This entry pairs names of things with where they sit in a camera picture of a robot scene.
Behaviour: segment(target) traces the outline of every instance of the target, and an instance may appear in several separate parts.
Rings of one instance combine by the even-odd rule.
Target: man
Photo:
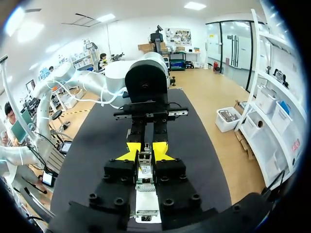
[[[4,133],[4,135],[2,135],[1,133],[1,137],[3,136],[2,144],[4,146],[6,145],[8,146],[8,138],[9,138],[10,141],[12,142],[12,146],[17,147],[18,141],[11,130],[11,127],[16,122],[16,118],[15,118],[15,114],[9,102],[5,104],[4,111],[5,111],[5,115],[7,116],[7,121],[5,123],[7,132]],[[16,173],[12,185],[17,190],[20,190],[23,187],[28,187],[28,189],[31,189],[33,191],[36,197],[39,197],[39,193],[29,184],[29,183],[32,183],[36,185],[43,192],[46,191],[46,188],[42,184],[42,178],[38,178],[27,165],[15,166],[12,164],[8,164],[8,167],[9,167],[10,173],[11,172]]]
[[[4,135],[4,137],[2,138],[2,143],[4,145],[7,145],[8,143],[8,139],[10,139],[10,141],[12,142],[13,147],[16,147],[18,145],[18,140],[16,139],[15,135],[13,134],[11,127],[15,124],[16,122],[16,118],[15,118],[15,114],[12,110],[12,107],[10,105],[9,102],[7,102],[4,106],[4,112],[5,115],[7,117],[6,121],[5,121],[5,127],[6,127],[6,132],[7,134]]]
[[[98,70],[103,69],[107,65],[106,56],[107,56],[107,54],[105,54],[105,53],[102,53],[100,55],[101,60],[98,62]]]

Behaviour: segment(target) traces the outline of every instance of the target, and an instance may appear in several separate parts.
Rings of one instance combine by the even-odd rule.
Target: bulletin board
[[[167,42],[175,45],[191,46],[191,32],[190,29],[167,28],[166,29]]]

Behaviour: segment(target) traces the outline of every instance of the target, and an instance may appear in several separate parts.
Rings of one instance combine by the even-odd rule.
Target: monitor
[[[26,110],[22,113],[22,117],[25,120],[26,124],[32,123],[29,111]],[[22,143],[26,137],[26,131],[24,131],[23,127],[20,125],[19,121],[16,121],[15,124],[11,127],[13,134],[19,143]]]

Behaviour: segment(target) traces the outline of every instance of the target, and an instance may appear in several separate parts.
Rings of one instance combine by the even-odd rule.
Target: chair
[[[65,131],[65,130],[69,127],[69,125],[70,125],[70,122],[69,122],[69,121],[63,122],[63,121],[60,119],[62,113],[63,113],[62,110],[58,110],[56,113],[54,113],[54,114],[52,115],[52,120],[58,119],[58,120],[60,121],[60,123],[61,123],[61,125],[60,125],[60,127],[59,127],[59,129],[58,129],[59,132]]]

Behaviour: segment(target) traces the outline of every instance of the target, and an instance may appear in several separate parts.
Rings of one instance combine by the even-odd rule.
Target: black table
[[[218,212],[227,209],[231,206],[227,181],[199,116],[183,91],[169,90],[168,99],[189,108],[188,116],[168,122],[168,155],[185,163],[187,177],[202,197],[203,211],[213,207]],[[127,153],[126,135],[132,121],[116,121],[116,111],[110,105],[95,104],[88,114],[56,180],[51,202],[54,214],[67,210],[70,200],[88,206],[88,196],[101,181],[107,160]],[[152,140],[152,132],[152,125],[148,124],[147,140]]]

